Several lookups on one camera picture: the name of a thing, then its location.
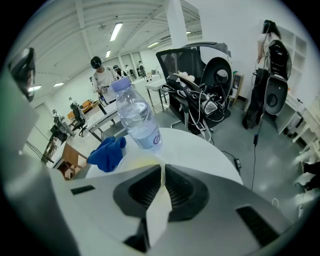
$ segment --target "white shirt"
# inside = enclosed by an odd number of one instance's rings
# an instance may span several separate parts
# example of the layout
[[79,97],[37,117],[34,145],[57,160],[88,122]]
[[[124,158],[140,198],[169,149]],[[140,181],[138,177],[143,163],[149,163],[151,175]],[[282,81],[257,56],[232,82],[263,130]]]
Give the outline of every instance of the white shirt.
[[280,38],[273,32],[266,34],[260,34],[258,37],[258,56],[262,52],[262,58],[258,63],[258,68],[268,70],[268,59],[265,62],[265,56],[268,54],[269,44],[273,40],[280,40]]
[[118,77],[118,74],[113,70],[111,66],[105,66],[103,73],[99,73],[96,71],[92,76],[92,85],[94,91],[101,92],[107,103],[116,99],[117,95],[110,85],[114,81],[114,79]]

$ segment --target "pillar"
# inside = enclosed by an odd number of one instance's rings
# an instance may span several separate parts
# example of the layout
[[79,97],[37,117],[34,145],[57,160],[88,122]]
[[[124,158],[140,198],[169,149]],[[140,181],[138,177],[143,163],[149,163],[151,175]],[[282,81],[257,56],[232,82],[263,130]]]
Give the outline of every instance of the pillar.
[[172,48],[181,48],[188,44],[185,17],[180,0],[168,0],[165,6]]

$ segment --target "ceiling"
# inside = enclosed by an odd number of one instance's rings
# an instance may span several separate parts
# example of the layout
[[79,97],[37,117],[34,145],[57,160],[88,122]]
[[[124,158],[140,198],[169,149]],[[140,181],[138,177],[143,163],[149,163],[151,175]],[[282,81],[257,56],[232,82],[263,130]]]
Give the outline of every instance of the ceiling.
[[[33,106],[90,66],[93,56],[103,61],[165,42],[170,35],[166,0],[50,0],[26,24],[10,52],[24,48],[36,52],[36,84]],[[201,32],[198,10],[181,1],[187,30]],[[116,22],[122,22],[116,39],[110,41]],[[111,50],[106,59],[106,51]]]

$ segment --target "wooden table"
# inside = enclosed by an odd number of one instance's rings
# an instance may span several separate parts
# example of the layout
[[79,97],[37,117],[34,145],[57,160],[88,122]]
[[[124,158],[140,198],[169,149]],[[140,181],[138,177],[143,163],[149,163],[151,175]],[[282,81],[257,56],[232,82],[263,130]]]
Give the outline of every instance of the wooden table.
[[76,175],[76,168],[78,167],[82,169],[84,167],[78,164],[79,156],[88,160],[86,156],[75,150],[68,143],[64,142],[53,154],[51,158],[53,163],[48,162],[47,166],[49,168],[58,169],[66,180],[70,180],[70,178],[65,176],[68,170],[72,171],[74,177]]

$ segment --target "bottle label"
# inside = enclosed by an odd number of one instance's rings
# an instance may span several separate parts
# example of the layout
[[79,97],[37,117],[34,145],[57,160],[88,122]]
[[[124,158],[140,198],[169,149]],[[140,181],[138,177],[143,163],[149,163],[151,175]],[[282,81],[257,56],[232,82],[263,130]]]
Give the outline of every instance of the bottle label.
[[162,145],[161,134],[157,127],[149,136],[144,138],[133,138],[135,142],[143,149],[159,149]]

